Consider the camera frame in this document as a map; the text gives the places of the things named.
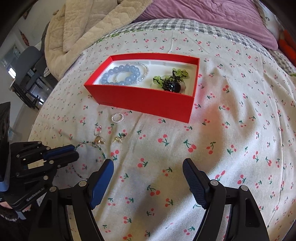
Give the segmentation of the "person's hand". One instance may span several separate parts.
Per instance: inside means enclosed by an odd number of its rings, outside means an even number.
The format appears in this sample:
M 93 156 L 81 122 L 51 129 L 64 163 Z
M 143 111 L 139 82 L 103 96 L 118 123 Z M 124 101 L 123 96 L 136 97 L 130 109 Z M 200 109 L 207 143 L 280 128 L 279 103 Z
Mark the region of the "person's hand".
M 0 209 L 1 217 L 4 219 L 13 222 L 18 220 L 19 217 L 17 213 L 8 205 L 7 202 L 1 202 Z

